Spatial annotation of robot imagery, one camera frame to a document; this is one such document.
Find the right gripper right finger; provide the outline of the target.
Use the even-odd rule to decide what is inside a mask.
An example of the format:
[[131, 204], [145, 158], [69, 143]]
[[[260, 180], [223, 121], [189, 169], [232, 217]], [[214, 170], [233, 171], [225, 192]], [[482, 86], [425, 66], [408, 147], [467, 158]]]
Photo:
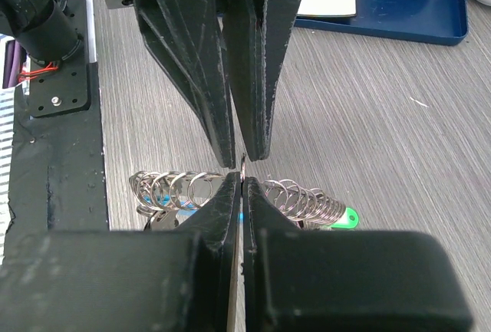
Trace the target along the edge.
[[470, 307], [434, 237], [304, 230], [257, 179], [246, 179], [242, 194], [247, 330], [471, 330]]

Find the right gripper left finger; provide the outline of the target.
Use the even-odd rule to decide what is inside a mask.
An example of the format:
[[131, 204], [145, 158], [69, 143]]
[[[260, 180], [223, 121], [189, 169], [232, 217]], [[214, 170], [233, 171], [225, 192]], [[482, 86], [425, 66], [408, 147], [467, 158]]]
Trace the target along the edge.
[[1, 269], [3, 331], [232, 331], [241, 180], [166, 231], [45, 231]]

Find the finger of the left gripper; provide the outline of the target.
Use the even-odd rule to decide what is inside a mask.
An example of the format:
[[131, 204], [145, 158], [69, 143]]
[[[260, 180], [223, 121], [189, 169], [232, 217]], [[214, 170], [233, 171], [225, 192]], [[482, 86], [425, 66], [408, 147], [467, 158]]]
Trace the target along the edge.
[[198, 117], [218, 164], [236, 165], [216, 0], [133, 0], [147, 50]]
[[251, 161], [269, 157], [275, 94], [301, 0], [216, 0], [222, 15], [214, 82], [214, 153], [236, 159], [237, 116]]

